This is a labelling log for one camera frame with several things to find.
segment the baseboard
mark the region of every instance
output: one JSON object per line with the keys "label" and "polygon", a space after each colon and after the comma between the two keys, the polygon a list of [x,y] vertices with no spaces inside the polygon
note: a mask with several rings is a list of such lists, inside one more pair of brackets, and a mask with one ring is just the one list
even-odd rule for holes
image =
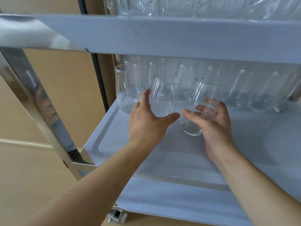
{"label": "baseboard", "polygon": [[1,139],[0,143],[12,143],[12,144],[20,144],[20,145],[27,145],[27,146],[33,146],[33,147],[43,147],[43,148],[52,148],[53,146],[51,144],[47,143],[36,143],[36,142],[30,142],[30,141],[22,141],[22,140],[9,140],[9,139]]}

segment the hand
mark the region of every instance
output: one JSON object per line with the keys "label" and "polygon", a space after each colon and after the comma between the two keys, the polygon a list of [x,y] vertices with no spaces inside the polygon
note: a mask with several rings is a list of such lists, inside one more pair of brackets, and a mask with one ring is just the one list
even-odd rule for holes
{"label": "hand", "polygon": [[45,119],[46,123],[48,125],[52,125],[59,119],[59,116],[54,106],[52,105],[50,99],[41,98],[42,91],[43,91],[43,87],[38,86],[36,90],[36,94],[34,96],[34,100],[39,110],[41,111],[42,116]]}
{"label": "hand", "polygon": [[205,150],[208,157],[216,164],[218,161],[227,160],[233,153],[239,153],[231,134],[231,120],[227,107],[224,103],[218,103],[216,111],[199,105],[199,111],[211,111],[216,113],[213,121],[205,120],[200,117],[199,112],[183,110],[183,115],[191,122],[200,126],[205,139]]}
{"label": "hand", "polygon": [[164,137],[169,125],[180,118],[179,113],[172,113],[158,118],[151,111],[149,104],[150,90],[141,94],[140,102],[136,103],[130,116],[130,140],[138,140],[141,144],[148,144],[154,148]]}

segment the forearm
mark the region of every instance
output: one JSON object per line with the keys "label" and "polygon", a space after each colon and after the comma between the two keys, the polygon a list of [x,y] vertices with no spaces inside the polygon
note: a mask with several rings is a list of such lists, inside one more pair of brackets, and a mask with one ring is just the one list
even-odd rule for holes
{"label": "forearm", "polygon": [[254,225],[300,225],[301,205],[241,154],[217,162]]}
{"label": "forearm", "polygon": [[151,150],[143,143],[129,141],[27,225],[100,225]]}

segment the person's left hand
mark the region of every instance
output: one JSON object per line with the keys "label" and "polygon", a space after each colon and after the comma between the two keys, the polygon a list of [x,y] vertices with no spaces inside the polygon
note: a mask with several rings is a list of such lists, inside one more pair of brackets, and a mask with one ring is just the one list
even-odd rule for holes
{"label": "person's left hand", "polygon": [[166,117],[156,117],[149,104],[150,90],[141,94],[140,102],[133,108],[129,121],[130,140],[137,140],[141,144],[154,148],[164,137],[169,125],[180,118],[179,113],[172,113]]}

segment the person's right arm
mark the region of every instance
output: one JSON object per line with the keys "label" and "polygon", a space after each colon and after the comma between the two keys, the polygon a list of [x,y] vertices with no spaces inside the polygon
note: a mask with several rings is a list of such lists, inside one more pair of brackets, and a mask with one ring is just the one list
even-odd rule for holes
{"label": "person's right arm", "polygon": [[214,121],[207,121],[186,109],[183,115],[201,127],[208,157],[221,171],[254,225],[301,225],[301,204],[237,149],[231,136],[228,111],[223,103],[219,103]]}

